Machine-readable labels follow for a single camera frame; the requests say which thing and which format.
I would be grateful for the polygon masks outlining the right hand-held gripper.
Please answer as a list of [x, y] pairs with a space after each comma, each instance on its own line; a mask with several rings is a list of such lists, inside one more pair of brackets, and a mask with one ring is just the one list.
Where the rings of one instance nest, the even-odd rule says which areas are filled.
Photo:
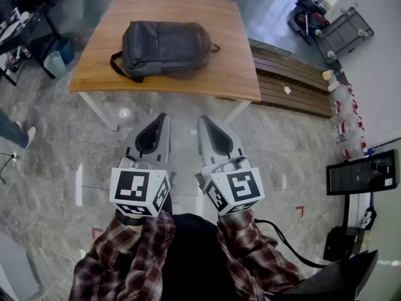
[[243, 156], [239, 136], [224, 122], [206, 115], [199, 118], [197, 128], [199, 154], [205, 166], [195, 177], [218, 215], [250, 209], [264, 199], [259, 169]]

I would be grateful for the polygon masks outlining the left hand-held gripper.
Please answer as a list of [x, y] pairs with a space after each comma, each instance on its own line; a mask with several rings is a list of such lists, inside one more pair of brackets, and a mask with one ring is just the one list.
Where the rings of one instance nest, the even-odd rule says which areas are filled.
[[157, 217], [170, 192], [169, 173], [144, 161], [166, 164], [170, 155], [170, 117], [153, 115], [132, 129], [125, 157], [112, 169], [110, 202], [124, 216]]

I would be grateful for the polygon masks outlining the dark grey backpack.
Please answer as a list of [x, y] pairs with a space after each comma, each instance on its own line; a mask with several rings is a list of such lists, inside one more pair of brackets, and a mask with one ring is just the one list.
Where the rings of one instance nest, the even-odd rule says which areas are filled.
[[152, 76], [188, 80], [220, 50], [198, 23], [132, 21], [123, 34], [122, 51], [111, 56], [110, 66], [137, 83]]

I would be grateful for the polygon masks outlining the person's right forearm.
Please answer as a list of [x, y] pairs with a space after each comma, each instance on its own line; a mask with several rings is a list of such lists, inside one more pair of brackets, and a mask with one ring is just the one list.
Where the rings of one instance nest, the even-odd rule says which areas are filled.
[[278, 242], [264, 236], [250, 210], [220, 216], [217, 238], [241, 301], [265, 301], [304, 280], [299, 268], [276, 249]]

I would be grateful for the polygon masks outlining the person's left forearm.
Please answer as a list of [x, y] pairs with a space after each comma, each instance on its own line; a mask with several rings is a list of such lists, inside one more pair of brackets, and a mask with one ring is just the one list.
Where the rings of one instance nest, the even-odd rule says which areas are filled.
[[161, 211], [136, 232], [113, 218], [76, 264], [68, 301], [161, 301], [162, 268], [175, 235]]

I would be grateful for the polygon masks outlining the white table leg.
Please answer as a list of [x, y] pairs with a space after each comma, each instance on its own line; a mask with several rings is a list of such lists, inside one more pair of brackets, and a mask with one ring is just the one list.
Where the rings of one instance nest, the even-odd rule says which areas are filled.
[[117, 118], [112, 111], [100, 101], [98, 92], [78, 92], [78, 94], [111, 131], [118, 131], [119, 125]]
[[236, 100], [235, 103], [236, 103], [235, 108], [231, 111], [231, 113], [224, 120], [224, 122], [226, 124], [231, 123], [238, 115], [240, 115], [244, 111], [244, 109], [247, 108], [251, 104], [251, 101]]

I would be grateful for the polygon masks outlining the black wristband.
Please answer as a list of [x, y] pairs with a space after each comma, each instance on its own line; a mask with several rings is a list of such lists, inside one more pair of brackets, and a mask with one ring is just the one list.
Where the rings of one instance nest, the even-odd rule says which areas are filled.
[[141, 216], [137, 219], [125, 216], [119, 209], [115, 210], [115, 217], [126, 226], [142, 226], [146, 221], [146, 217], [144, 216]]

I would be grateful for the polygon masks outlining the light teal bin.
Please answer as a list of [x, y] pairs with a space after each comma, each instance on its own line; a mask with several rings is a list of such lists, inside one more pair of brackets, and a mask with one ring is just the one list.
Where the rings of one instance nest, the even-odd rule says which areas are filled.
[[57, 79], [66, 75], [66, 65], [59, 51], [52, 51], [44, 59], [44, 67]]

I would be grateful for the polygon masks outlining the white plastic bottle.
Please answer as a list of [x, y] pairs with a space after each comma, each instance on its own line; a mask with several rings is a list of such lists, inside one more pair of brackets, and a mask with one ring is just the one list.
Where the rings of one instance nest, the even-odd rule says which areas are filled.
[[328, 91], [333, 92], [340, 86], [340, 82], [336, 78], [336, 72], [333, 70], [327, 70], [322, 73], [323, 79], [328, 82]]

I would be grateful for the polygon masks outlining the black monitor stand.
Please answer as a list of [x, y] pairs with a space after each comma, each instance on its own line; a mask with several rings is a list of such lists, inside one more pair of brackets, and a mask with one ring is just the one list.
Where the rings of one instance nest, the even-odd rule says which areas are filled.
[[323, 259], [337, 261], [351, 257], [355, 236], [347, 235], [350, 209], [350, 195], [345, 195], [343, 223], [336, 226], [327, 234]]

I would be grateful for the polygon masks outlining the black bag pile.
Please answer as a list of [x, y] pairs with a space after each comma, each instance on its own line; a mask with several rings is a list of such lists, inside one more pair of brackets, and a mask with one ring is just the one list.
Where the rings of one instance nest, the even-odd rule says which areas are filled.
[[288, 25], [310, 45], [310, 37], [319, 36], [330, 24], [325, 14], [326, 9], [319, 0], [297, 0], [289, 14]]

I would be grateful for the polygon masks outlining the grey platform cart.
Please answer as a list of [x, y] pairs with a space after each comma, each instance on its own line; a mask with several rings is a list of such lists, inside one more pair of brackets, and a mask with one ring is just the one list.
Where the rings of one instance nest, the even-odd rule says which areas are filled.
[[374, 30], [354, 7], [340, 11], [341, 15], [334, 22], [315, 31], [316, 43], [327, 64], [336, 62], [374, 35]]

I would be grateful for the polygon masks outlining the black desk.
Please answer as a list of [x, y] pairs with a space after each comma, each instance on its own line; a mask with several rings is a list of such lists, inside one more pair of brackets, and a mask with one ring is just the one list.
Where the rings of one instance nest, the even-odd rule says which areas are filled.
[[49, 11], [55, 6], [54, 0], [8, 0], [1, 4], [0, 23], [15, 25], [9, 36], [0, 35], [0, 55], [20, 46], [25, 47], [28, 55], [52, 79], [55, 76], [44, 67], [44, 60], [62, 37]]

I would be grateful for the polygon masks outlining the black and white hanging tag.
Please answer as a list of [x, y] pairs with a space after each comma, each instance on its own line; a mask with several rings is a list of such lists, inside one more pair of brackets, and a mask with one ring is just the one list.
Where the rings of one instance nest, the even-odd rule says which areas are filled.
[[373, 207], [369, 207], [365, 210], [362, 220], [360, 221], [360, 228], [364, 230], [371, 230], [374, 221], [377, 217], [377, 213]]

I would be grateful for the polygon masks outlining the black angular case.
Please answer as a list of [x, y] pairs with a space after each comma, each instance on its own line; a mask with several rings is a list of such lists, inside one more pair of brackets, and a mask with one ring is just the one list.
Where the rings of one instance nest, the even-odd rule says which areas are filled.
[[276, 294], [274, 301], [355, 301], [377, 261], [377, 250], [338, 260], [299, 285]]

